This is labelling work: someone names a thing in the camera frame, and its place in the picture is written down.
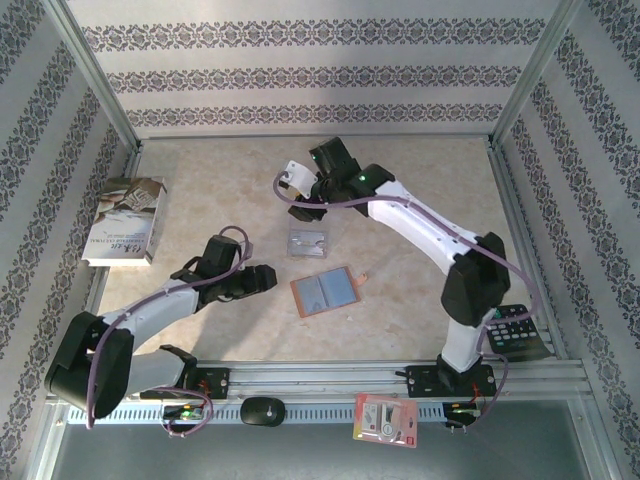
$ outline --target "clear plastic bag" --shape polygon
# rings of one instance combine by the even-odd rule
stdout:
[[[359,393],[356,395],[353,438],[365,442],[416,448],[417,403],[414,400]]]
[[[327,220],[305,223],[289,219],[287,255],[290,257],[327,258],[329,224]]]

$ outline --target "wallpaper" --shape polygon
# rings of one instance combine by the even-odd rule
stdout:
[[[129,152],[38,0],[0,0],[0,479],[20,478],[61,333],[86,303],[80,262]]]
[[[631,1],[585,2],[503,150],[624,478],[640,478],[639,18]]]
[[[69,0],[141,138],[492,131],[558,0]]]

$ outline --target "packaged item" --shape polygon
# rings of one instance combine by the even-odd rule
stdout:
[[[415,400],[359,393],[356,395],[353,438],[416,448],[418,404]]]

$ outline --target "calculator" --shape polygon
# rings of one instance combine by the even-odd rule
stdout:
[[[515,317],[527,311],[524,305],[502,305],[496,309],[493,318]],[[491,350],[504,355],[510,362],[541,360],[551,356],[531,318],[493,324],[488,328]]]

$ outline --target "wire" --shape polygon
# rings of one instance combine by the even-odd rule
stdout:
[[[206,415],[202,418],[202,420],[200,422],[196,423],[193,427],[191,427],[186,432],[176,432],[171,428],[171,426],[173,425],[173,422],[174,422],[175,419],[171,419],[171,420],[169,420],[169,422],[167,422],[166,425],[165,424],[162,425],[162,427],[172,437],[182,437],[182,438],[184,438],[187,435],[191,435],[193,433],[196,433],[198,430],[203,428],[207,423],[209,423],[209,420],[211,420],[211,418],[213,417],[213,402],[206,395],[206,393],[200,393],[200,392],[197,392],[195,390],[186,390],[184,388],[176,388],[176,387],[156,387],[153,390],[156,390],[158,392],[177,393],[177,394],[180,394],[180,395],[193,395],[194,397],[200,397],[204,402],[201,405],[201,408],[205,409],[205,407],[206,407],[206,411],[207,411]]]
[[[500,396],[500,393],[502,392],[502,388],[504,387],[504,384],[505,384],[505,382],[507,380],[507,375],[509,373],[509,361],[507,360],[507,358],[504,355],[493,354],[493,353],[484,355],[483,352],[482,352],[482,342],[484,341],[484,338],[487,335],[487,327],[489,325],[495,325],[495,324],[499,324],[499,323],[511,323],[511,322],[517,322],[519,320],[525,320],[527,318],[530,318],[532,315],[534,315],[538,311],[538,309],[540,308],[540,305],[542,303],[542,299],[540,297],[540,292],[538,291],[538,289],[537,289],[536,285],[533,283],[533,281],[527,276],[526,273],[524,273],[522,270],[520,270],[518,267],[516,267],[511,262],[509,262],[506,259],[500,257],[499,255],[496,255],[495,253],[487,250],[486,248],[469,241],[465,237],[461,236],[454,229],[452,229],[451,227],[446,225],[444,222],[439,220],[437,217],[435,217],[434,215],[429,213],[421,205],[419,205],[417,203],[413,203],[408,198],[394,197],[394,196],[391,196],[391,195],[376,195],[375,197],[358,198],[358,199],[355,199],[355,200],[349,200],[349,201],[346,201],[346,202],[337,202],[337,203],[305,203],[305,202],[298,202],[298,201],[295,201],[295,200],[291,200],[290,198],[285,196],[279,189],[280,179],[283,178],[286,175],[287,175],[286,172],[280,172],[276,176],[276,178],[274,178],[274,180],[273,180],[273,191],[274,191],[274,193],[276,194],[276,196],[280,200],[282,200],[285,203],[288,203],[289,205],[292,205],[294,207],[313,209],[313,210],[325,210],[325,209],[332,209],[332,208],[350,208],[350,207],[355,207],[357,205],[363,205],[363,204],[369,203],[369,202],[393,202],[393,203],[397,203],[399,205],[402,205],[405,208],[409,208],[409,209],[413,210],[418,215],[422,216],[423,218],[425,218],[429,222],[431,222],[434,225],[436,225],[443,232],[445,232],[447,235],[452,237],[454,240],[457,240],[458,242],[460,242],[464,246],[475,250],[476,252],[484,255],[487,258],[490,258],[491,260],[493,260],[494,262],[498,263],[499,265],[502,265],[503,267],[507,268],[508,270],[511,270],[518,277],[520,277],[520,279],[524,282],[524,284],[527,287],[527,290],[529,291],[529,295],[531,296],[531,308],[529,309],[529,311],[526,312],[526,313],[521,313],[519,315],[516,315],[515,317],[488,320],[487,322],[485,322],[485,325],[481,329],[480,335],[478,336],[478,342],[476,343],[476,352],[479,355],[484,356],[485,358],[496,358],[496,359],[502,360],[502,362],[504,363],[504,373],[502,375],[502,379],[500,380],[500,384],[496,388],[496,393],[493,396],[493,398],[491,399],[491,402],[489,402],[489,405],[486,406],[485,411],[472,424],[472,425],[477,425],[482,418],[487,416],[487,414],[493,408],[493,405],[495,404],[495,402],[498,400],[498,397]]]
[[[174,287],[168,288],[168,289],[163,289],[163,290],[159,290],[154,294],[149,295],[148,297],[143,298],[142,300],[139,300],[138,302],[134,303],[133,305],[131,305],[128,309],[126,309],[124,312],[122,312],[120,314],[120,316],[118,316],[111,325],[109,325],[109,327],[105,330],[105,332],[102,334],[102,337],[100,338],[100,341],[98,342],[98,345],[95,349],[95,352],[93,354],[93,358],[91,359],[91,367],[89,368],[89,380],[87,381],[87,429],[91,430],[93,428],[93,425],[95,424],[95,399],[94,399],[94,394],[95,394],[95,389],[96,389],[96,377],[98,374],[98,366],[100,365],[100,358],[102,355],[102,351],[104,350],[104,345],[107,342],[107,340],[109,339],[109,336],[115,331],[116,328],[118,328],[118,325],[120,325],[122,322],[124,322],[127,318],[129,318],[129,316],[131,316],[133,313],[135,313],[137,310],[139,310],[140,308],[144,307],[145,305],[153,302],[154,300],[157,300],[160,297],[163,297],[165,295],[169,295],[171,293],[174,292],[179,292],[180,290],[186,290],[189,288],[196,288],[196,287],[202,287],[204,285],[210,285],[212,283],[218,282],[224,278],[227,278],[230,275],[233,275],[233,273],[235,273],[243,264],[244,262],[246,262],[249,258],[251,258],[251,253],[253,251],[252,245],[249,242],[249,236],[247,235],[247,232],[245,232],[242,228],[237,227],[235,225],[229,225],[225,228],[223,228],[220,231],[220,235],[222,235],[224,232],[228,231],[228,230],[236,230],[238,232],[240,232],[242,234],[242,236],[244,237],[244,242],[245,242],[245,249],[244,252],[242,253],[240,259],[238,260],[238,263],[236,263],[233,267],[231,267],[229,270],[227,270],[225,273],[222,273],[220,275],[218,275],[217,277],[214,278],[208,278],[206,280],[198,280],[197,282],[191,282],[191,283],[184,283],[182,285],[176,285]],[[172,393],[189,393],[189,394],[193,394],[196,396],[200,396],[200,392],[194,392],[192,390],[185,390],[185,389],[179,389],[179,388],[174,388],[174,387],[157,387],[154,388],[152,390],[159,390],[162,389],[163,391],[166,392],[172,392]]]
[[[208,397],[209,394],[211,393],[211,389],[209,388],[209,382],[207,382],[206,380],[201,380],[200,383],[198,383],[198,386],[200,388],[202,388],[202,390],[204,390],[204,394]],[[200,404],[200,408],[204,408],[206,402],[202,402]]]
[[[477,408],[480,410],[480,413],[482,413],[482,410],[487,404],[487,398],[484,396],[484,393],[480,391],[480,389],[478,388],[478,384],[476,382],[473,382],[471,387],[473,388],[473,398],[469,401],[469,403],[475,402]],[[482,406],[478,405],[478,399],[480,398],[482,398]]]

